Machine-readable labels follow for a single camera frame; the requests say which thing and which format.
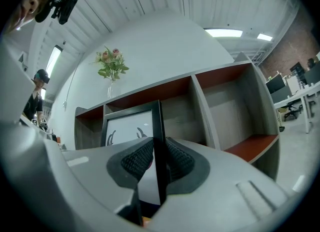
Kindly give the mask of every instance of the black rubber grip pad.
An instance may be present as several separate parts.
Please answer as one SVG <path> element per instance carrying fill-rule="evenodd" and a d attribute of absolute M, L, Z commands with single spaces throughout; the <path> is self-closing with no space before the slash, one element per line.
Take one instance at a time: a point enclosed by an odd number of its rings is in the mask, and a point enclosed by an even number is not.
<path fill-rule="evenodd" d="M 153 160 L 154 140 L 146 138 L 115 155 L 106 164 L 109 175 L 118 186 L 136 189 Z"/>
<path fill-rule="evenodd" d="M 210 172 L 208 160 L 201 154 L 174 141 L 166 139 L 167 177 L 166 194 L 191 193 L 196 190 Z"/>

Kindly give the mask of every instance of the flower bouquet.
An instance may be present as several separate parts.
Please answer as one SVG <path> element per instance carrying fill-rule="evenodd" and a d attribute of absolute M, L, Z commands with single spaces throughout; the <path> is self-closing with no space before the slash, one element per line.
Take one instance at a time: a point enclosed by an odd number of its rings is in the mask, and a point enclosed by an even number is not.
<path fill-rule="evenodd" d="M 106 46 L 106 51 L 97 52 L 95 62 L 93 64 L 100 64 L 102 68 L 98 74 L 104 78 L 109 78 L 112 82 L 120 79 L 119 73 L 125 74 L 129 68 L 125 66 L 125 60 L 122 53 L 118 49 L 110 50 Z"/>

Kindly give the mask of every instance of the pink flower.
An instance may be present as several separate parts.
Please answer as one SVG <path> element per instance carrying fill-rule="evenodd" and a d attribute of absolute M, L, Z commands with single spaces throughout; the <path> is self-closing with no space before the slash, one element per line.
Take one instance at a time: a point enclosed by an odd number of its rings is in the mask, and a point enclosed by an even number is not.
<path fill-rule="evenodd" d="M 103 60 L 107 60 L 109 57 L 108 57 L 108 53 L 105 51 L 103 54 L 102 54 L 102 59 Z"/>
<path fill-rule="evenodd" d="M 114 49 L 114 50 L 112 50 L 112 52 L 113 52 L 113 56 L 114 56 L 114 57 L 116 57 L 117 55 L 120 54 L 120 52 L 119 52 L 118 49 Z"/>

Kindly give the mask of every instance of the flower vase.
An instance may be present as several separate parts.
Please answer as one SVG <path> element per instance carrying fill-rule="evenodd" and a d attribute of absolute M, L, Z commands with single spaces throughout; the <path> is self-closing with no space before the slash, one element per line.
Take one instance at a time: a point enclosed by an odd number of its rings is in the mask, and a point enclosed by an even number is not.
<path fill-rule="evenodd" d="M 111 99 L 111 98 L 117 97 L 118 95 L 120 95 L 119 85 L 115 81 L 111 81 L 108 87 L 107 98 Z"/>

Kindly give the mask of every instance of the wooden shelf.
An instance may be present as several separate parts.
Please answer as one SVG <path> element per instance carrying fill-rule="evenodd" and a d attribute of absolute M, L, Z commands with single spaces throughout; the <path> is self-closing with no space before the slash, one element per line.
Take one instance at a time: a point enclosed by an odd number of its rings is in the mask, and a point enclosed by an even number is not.
<path fill-rule="evenodd" d="M 76 115 L 76 117 L 93 120 L 93 119 L 99 119 L 103 115 L 104 115 L 104 106 L 101 105 L 91 110 L 83 109 L 81 112 L 79 112 L 79 114 Z"/>
<path fill-rule="evenodd" d="M 277 135 L 252 135 L 225 151 L 253 163 L 268 151 L 277 139 Z"/>
<path fill-rule="evenodd" d="M 126 109 L 133 106 L 142 105 L 155 100 L 166 100 L 176 96 L 184 95 L 189 90 L 191 77 L 187 76 L 164 84 L 160 84 L 143 91 L 135 92 L 123 98 L 116 99 L 108 105 Z"/>
<path fill-rule="evenodd" d="M 207 145 L 204 122 L 199 115 L 200 106 L 194 90 L 195 86 L 190 80 L 186 94 L 161 101 L 165 136 Z"/>
<path fill-rule="evenodd" d="M 276 179 L 280 151 L 276 113 L 252 62 L 235 62 L 168 80 L 89 109 L 77 108 L 76 149 L 99 147 L 104 114 L 160 100 L 167 137 L 232 153 Z"/>
<path fill-rule="evenodd" d="M 236 80 L 251 64 L 235 64 L 225 68 L 196 74 L 200 86 L 205 89 Z"/>

